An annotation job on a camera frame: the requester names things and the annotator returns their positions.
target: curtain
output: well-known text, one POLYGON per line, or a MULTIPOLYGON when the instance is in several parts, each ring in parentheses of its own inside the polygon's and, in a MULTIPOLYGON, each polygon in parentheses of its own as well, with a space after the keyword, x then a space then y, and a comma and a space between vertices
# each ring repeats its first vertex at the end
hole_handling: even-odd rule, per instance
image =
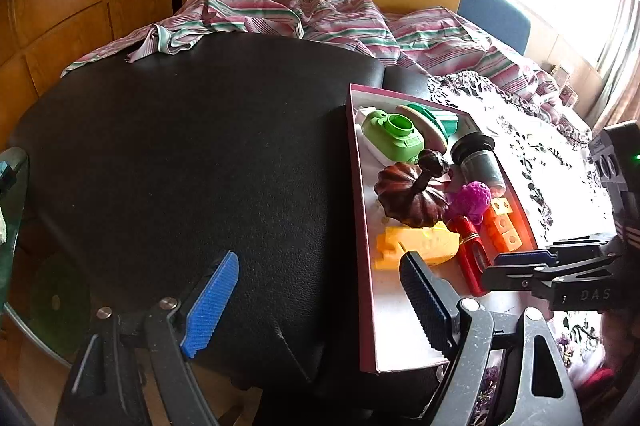
POLYGON ((640 0, 620 0, 616 23, 596 67, 604 87, 586 117, 594 133, 608 125, 638 117, 639 58, 640 0))

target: striped blanket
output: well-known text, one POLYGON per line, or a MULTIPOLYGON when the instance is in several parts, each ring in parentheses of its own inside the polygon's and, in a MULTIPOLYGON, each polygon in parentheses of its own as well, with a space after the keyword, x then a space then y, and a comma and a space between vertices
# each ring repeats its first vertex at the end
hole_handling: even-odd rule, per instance
MULTIPOLYGON (((64 71, 142 45, 129 61, 155 52, 175 54, 211 32, 279 34, 338 45, 425 76, 473 70, 497 87, 540 108, 540 116, 567 137, 575 129, 562 117, 556 81, 535 62, 461 16, 431 8, 408 15, 384 14, 372 0, 187 0, 174 16, 136 29, 104 45, 64 71)), ((588 130, 578 129, 584 135, 588 130)))

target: wooden pumpkin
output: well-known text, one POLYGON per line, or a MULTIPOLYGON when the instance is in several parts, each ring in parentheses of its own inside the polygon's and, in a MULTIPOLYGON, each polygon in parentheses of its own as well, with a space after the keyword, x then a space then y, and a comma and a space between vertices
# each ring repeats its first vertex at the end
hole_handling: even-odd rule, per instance
POLYGON ((443 156, 423 150, 418 156, 418 166, 397 162, 378 172, 373 189, 387 217, 412 228, 432 228, 444 219, 447 200, 441 191, 428 184, 448 171, 449 163, 443 156))

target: blue headboard panel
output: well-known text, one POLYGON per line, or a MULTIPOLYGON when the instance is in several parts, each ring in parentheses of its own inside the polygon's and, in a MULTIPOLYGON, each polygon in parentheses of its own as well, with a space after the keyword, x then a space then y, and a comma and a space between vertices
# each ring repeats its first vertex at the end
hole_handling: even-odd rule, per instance
POLYGON ((460 0, 458 14, 524 54, 531 23, 506 0, 460 0))

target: green bottle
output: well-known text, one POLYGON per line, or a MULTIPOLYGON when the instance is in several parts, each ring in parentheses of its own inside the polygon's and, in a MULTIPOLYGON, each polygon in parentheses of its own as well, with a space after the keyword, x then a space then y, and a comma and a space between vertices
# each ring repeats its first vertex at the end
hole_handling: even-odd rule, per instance
POLYGON ((389 161, 415 163, 424 149, 420 132, 401 114, 373 111, 362 123, 362 132, 389 161))

